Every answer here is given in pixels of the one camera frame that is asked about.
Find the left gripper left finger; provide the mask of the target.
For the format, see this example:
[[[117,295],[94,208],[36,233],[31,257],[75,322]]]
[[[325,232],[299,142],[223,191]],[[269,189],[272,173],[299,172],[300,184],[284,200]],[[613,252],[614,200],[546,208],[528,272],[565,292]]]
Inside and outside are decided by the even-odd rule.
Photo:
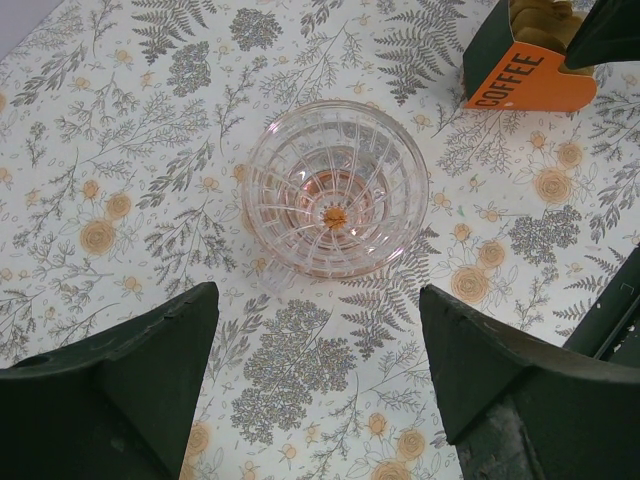
[[[177,479],[219,318],[201,283],[1,371],[4,479]]]

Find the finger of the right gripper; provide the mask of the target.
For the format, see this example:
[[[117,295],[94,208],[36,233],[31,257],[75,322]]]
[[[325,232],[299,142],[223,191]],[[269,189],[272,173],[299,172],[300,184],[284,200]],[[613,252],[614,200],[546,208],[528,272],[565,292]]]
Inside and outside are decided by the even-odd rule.
[[[598,0],[567,47],[572,70],[639,60],[639,0]]]

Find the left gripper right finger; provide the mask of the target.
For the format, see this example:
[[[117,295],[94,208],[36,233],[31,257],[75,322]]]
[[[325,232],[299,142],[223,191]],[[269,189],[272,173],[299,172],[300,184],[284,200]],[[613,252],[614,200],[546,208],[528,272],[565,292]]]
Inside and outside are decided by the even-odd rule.
[[[638,478],[638,369],[549,344],[433,285],[419,311],[464,478]]]

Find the coffee filter box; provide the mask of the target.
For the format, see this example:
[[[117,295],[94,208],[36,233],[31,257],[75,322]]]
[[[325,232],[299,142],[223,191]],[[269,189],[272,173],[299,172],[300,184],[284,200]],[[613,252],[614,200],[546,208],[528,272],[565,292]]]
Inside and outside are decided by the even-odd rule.
[[[594,69],[513,38],[509,2],[499,1],[463,54],[468,109],[575,112],[595,97]]]

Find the clear glass dripper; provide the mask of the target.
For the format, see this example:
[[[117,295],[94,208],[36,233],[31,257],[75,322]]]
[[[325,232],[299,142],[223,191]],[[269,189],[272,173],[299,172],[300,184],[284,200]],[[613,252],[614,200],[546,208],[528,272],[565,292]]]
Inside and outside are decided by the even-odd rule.
[[[323,100],[271,123],[241,182],[243,212],[268,263],[258,282],[281,295],[298,277],[348,280],[398,260],[423,224],[427,164],[388,114]]]

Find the orange glass carafe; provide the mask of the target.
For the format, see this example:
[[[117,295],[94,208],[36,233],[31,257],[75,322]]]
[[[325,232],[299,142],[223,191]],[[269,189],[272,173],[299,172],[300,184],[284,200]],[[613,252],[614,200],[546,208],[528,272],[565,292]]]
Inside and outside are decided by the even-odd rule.
[[[367,273],[397,249],[392,234],[406,215],[382,174],[374,180],[323,170],[282,191],[289,252],[300,270],[324,278]]]

